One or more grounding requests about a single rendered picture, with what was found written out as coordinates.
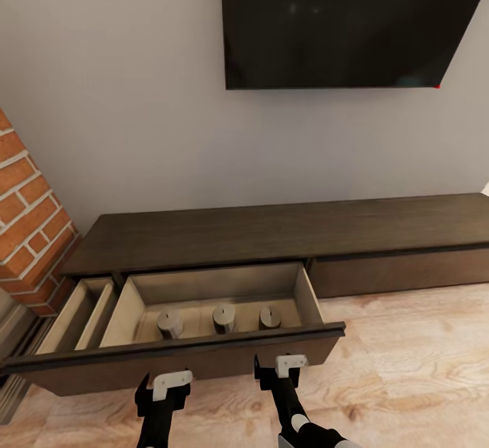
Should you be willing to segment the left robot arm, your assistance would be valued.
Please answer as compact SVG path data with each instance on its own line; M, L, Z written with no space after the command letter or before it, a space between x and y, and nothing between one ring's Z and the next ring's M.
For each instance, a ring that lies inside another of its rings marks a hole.
M149 374L135 394L138 416L145 416L137 448L168 448L173 411L184 408L194 376L188 369L161 374L154 379L151 388L148 380Z

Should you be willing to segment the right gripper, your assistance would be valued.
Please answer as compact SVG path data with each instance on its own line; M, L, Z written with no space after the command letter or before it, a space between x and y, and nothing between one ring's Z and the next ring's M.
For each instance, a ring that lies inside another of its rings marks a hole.
M255 379L260 380L261 390L272 390L274 401L285 391L295 392L299 385L300 370L297 367L289 368L288 378L279 378L276 374L275 367L261 367L257 355L255 357Z

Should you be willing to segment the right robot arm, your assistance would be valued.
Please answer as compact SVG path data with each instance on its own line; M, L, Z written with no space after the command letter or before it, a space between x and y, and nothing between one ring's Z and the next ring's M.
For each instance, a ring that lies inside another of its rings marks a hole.
M336 430L326 430L310 423L297 398L300 368L307 357L303 354L276 356L276 367L261 367L255 357L255 379L260 380L261 390L272 390L278 416L283 426L278 435L279 448L364 448L344 439Z

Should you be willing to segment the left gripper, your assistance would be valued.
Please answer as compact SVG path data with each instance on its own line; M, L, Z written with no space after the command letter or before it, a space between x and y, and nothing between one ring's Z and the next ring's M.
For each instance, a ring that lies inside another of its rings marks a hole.
M184 386L170 387L165 400L153 401L153 389L149 388L149 374L147 374L138 386L135 394L135 402L138 404L138 416L145 416L143 424L153 417L163 417L171 425L173 411L184 408L185 396L191 392L190 382Z

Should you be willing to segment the pillar candle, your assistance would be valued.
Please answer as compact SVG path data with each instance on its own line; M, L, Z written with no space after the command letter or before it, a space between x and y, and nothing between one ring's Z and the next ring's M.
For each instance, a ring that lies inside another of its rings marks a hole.
M234 308L228 304L217 305L213 312L213 321L218 335L232 334L235 328Z
M167 341L178 339L184 331L180 311L174 307L168 307L161 312L158 316L157 325Z
M259 314L259 330L278 329L282 322L280 311L273 306L263 307Z

